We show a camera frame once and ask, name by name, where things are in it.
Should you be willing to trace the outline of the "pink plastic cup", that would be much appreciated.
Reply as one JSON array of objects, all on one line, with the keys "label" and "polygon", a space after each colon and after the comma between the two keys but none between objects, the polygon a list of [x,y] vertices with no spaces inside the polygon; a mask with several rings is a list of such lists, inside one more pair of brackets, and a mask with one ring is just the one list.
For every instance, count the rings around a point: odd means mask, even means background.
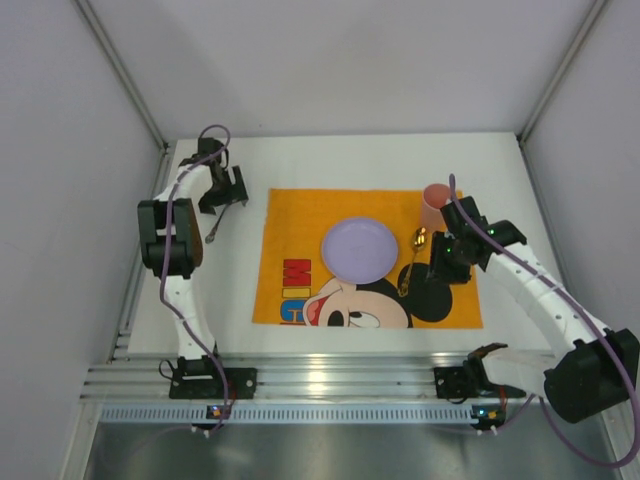
[{"label": "pink plastic cup", "polygon": [[450,197],[451,191],[447,185],[428,185],[422,193],[420,226],[429,232],[444,231],[446,226],[441,209],[449,203]]}]

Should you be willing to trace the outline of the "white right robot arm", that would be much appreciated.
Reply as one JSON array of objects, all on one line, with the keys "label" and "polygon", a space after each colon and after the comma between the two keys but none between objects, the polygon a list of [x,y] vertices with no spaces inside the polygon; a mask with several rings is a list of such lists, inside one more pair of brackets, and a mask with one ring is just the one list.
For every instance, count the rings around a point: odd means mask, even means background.
[{"label": "white right robot arm", "polygon": [[[591,318],[539,264],[509,221],[488,223],[472,197],[422,223],[418,191],[273,189],[252,321],[287,352],[414,352],[472,346],[469,394],[510,386],[575,423],[625,401],[639,343]],[[537,326],[552,359],[498,341],[477,280],[495,280]]]}]

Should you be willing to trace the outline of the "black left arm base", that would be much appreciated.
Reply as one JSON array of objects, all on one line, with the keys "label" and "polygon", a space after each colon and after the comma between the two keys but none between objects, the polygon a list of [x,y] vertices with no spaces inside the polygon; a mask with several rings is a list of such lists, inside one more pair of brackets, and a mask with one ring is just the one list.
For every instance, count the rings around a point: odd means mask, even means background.
[{"label": "black left arm base", "polygon": [[170,360],[159,362],[159,375],[169,381],[169,397],[174,400],[249,400],[257,388],[257,369],[224,367],[227,394],[223,378],[208,356],[197,360],[179,357],[174,365]]}]

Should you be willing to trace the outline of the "gold ornate spoon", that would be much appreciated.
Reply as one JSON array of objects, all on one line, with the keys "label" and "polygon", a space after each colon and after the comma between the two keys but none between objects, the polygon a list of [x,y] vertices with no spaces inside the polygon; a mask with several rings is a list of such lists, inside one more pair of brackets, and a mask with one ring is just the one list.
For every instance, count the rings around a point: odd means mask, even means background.
[{"label": "gold ornate spoon", "polygon": [[401,280],[398,285],[398,295],[400,298],[405,298],[408,296],[414,263],[417,256],[426,248],[427,241],[428,230],[425,227],[416,229],[411,238],[412,256],[410,262],[407,265],[405,273],[401,275]]}]

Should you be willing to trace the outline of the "left aluminium frame post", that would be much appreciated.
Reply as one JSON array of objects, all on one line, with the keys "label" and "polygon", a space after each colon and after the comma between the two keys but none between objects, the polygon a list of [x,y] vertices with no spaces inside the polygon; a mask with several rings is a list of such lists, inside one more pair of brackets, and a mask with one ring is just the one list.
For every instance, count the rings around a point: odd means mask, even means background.
[{"label": "left aluminium frame post", "polygon": [[71,4],[77,10],[79,17],[86,24],[92,37],[97,42],[118,83],[124,90],[128,101],[144,124],[154,144],[160,150],[165,151],[169,143],[161,132],[129,68],[122,59],[92,2],[88,0],[72,0]]}]

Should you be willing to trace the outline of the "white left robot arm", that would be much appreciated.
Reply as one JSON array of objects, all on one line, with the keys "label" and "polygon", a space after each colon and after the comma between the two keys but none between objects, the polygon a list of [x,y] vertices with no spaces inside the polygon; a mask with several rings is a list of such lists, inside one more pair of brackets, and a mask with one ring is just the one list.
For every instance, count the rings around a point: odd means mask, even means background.
[{"label": "white left robot arm", "polygon": [[178,164],[164,190],[137,206],[142,262],[160,280],[160,302],[174,318],[180,363],[206,360],[216,348],[195,280],[204,245],[215,234],[203,234],[199,221],[220,218],[217,208],[247,200],[241,170],[229,166],[227,145],[201,137],[196,153]]}]

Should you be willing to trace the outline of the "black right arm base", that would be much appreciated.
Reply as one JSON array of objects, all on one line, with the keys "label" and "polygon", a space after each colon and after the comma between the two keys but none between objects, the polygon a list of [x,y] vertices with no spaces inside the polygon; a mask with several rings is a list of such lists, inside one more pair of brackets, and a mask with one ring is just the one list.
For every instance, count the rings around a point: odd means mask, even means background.
[{"label": "black right arm base", "polygon": [[491,343],[469,353],[460,365],[435,367],[433,372],[437,397],[454,404],[475,398],[524,398],[526,393],[523,390],[491,383],[482,365],[482,360],[489,353],[506,347],[507,344],[504,343]]}]

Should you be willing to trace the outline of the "lilac plastic plate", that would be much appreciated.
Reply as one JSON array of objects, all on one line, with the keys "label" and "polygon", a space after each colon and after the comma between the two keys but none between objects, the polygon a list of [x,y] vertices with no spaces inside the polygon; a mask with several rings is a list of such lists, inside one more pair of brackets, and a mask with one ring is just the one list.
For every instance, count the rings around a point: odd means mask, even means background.
[{"label": "lilac plastic plate", "polygon": [[386,277],[396,265],[398,242],[383,223],[350,217],[329,228],[321,245],[327,270],[352,284],[369,284]]}]

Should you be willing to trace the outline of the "orange Mickey Mouse placemat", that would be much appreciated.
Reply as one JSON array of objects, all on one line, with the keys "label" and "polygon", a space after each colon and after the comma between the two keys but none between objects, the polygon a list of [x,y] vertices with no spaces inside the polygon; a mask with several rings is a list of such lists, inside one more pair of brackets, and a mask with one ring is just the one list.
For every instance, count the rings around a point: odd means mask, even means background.
[{"label": "orange Mickey Mouse placemat", "polygon": [[[252,320],[270,326],[381,329],[480,329],[476,280],[448,286],[426,279],[429,252],[414,263],[408,296],[398,285],[418,229],[419,190],[273,189],[267,203]],[[335,278],[321,257],[330,227],[350,217],[387,226],[399,247],[383,279],[352,284]]]}]

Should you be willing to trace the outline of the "right aluminium frame post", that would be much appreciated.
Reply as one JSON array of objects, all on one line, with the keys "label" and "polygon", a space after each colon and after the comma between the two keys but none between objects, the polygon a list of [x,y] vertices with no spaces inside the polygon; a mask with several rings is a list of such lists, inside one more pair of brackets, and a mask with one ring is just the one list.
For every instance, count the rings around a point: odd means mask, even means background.
[{"label": "right aluminium frame post", "polygon": [[516,135],[520,146],[525,145],[534,133],[611,4],[611,0],[596,0],[590,2],[589,8],[571,36],[570,42],[566,46],[552,75],[546,82],[541,95],[536,100],[523,127]]}]

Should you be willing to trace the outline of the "aluminium front rail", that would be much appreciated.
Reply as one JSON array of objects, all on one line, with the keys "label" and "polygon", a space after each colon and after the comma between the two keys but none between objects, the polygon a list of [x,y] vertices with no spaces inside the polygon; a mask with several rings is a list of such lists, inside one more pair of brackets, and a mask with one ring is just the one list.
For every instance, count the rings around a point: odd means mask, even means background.
[{"label": "aluminium front rail", "polygon": [[[229,368],[257,370],[256,401],[413,401],[436,397],[436,367],[458,366],[464,354],[420,355],[267,355],[228,356]],[[166,400],[169,381],[158,370],[161,359],[115,358],[89,367],[81,387],[83,401]]]}]

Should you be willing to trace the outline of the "aluminium frame post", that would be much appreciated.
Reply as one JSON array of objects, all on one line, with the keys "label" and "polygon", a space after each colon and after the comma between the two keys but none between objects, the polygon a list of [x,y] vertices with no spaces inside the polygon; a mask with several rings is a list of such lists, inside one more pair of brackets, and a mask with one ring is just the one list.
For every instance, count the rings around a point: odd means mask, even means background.
[{"label": "aluminium frame post", "polygon": [[165,151],[169,143],[161,132],[129,68],[122,59],[92,2],[88,0],[72,0],[71,4],[77,10],[79,17],[86,24],[92,37],[97,42],[118,83],[124,90],[128,101],[144,124],[154,144],[160,150]]},{"label": "aluminium frame post", "polygon": [[546,82],[541,95],[536,100],[523,127],[516,135],[520,146],[525,145],[534,133],[611,4],[611,0],[596,0],[590,2],[589,8],[571,36],[570,42],[566,46],[552,75]]}]

